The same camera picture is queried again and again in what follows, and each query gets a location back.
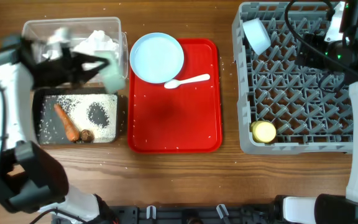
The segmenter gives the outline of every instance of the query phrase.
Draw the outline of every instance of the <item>gray dish rack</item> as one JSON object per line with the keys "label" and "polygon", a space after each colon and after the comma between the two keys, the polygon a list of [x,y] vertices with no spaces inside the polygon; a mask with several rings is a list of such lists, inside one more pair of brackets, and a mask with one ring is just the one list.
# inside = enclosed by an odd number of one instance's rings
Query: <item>gray dish rack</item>
{"label": "gray dish rack", "polygon": [[[318,81],[321,70],[295,65],[298,41],[287,29],[287,2],[244,2],[232,23],[234,60],[237,65],[237,113],[241,149],[248,154],[299,154],[302,152],[352,152],[353,120],[348,88],[325,93]],[[323,2],[296,2],[289,12],[300,33],[325,35],[327,7]],[[247,43],[242,23],[259,18],[272,45],[256,55]],[[335,89],[343,74],[322,83]],[[257,143],[250,132],[254,121],[270,121],[277,136],[270,144]]]}

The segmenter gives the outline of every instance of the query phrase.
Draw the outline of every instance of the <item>white cup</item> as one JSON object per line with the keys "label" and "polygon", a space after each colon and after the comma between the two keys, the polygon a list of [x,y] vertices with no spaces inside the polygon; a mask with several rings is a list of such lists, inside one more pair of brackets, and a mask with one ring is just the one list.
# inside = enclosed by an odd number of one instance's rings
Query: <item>white cup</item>
{"label": "white cup", "polygon": [[242,28],[257,55],[261,55],[270,47],[269,35],[259,18],[242,23]]}

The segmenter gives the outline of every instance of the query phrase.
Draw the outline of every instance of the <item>red tray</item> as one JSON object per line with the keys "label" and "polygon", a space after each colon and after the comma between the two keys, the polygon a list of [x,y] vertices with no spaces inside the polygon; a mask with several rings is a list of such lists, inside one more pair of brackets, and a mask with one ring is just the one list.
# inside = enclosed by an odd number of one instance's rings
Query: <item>red tray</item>
{"label": "red tray", "polygon": [[212,152],[222,144],[218,51],[208,39],[178,39],[185,63],[175,77],[208,73],[211,79],[174,90],[131,71],[128,145],[141,153]]}

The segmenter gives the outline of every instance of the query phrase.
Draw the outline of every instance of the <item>clear plastic container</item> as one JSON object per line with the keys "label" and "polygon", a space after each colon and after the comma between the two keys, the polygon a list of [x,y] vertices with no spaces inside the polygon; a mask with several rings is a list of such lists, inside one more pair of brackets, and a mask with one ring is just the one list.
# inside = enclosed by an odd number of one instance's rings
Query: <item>clear plastic container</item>
{"label": "clear plastic container", "polygon": [[[121,22],[117,17],[91,17],[72,19],[45,19],[27,21],[24,24],[22,35],[29,39],[47,41],[54,34],[55,30],[61,27],[68,27],[72,32],[72,43],[74,47],[81,41],[87,39],[94,30],[103,30],[106,35],[119,44],[118,61],[122,68],[123,75],[127,76],[127,41],[125,34],[121,32]],[[42,54],[46,53],[44,48],[34,49],[34,56],[38,62],[42,61]]]}

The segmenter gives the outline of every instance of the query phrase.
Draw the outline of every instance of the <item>spoon handle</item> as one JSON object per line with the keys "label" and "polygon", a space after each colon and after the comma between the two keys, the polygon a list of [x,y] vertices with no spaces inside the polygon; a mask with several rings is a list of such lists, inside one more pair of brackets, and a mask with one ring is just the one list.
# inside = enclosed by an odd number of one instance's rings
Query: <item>spoon handle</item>
{"label": "spoon handle", "polygon": [[192,83],[192,82],[201,82],[201,81],[209,80],[209,78],[210,78],[209,74],[198,75],[198,76],[193,77],[193,78],[188,78],[186,80],[182,80],[182,81],[180,81],[180,84]]}

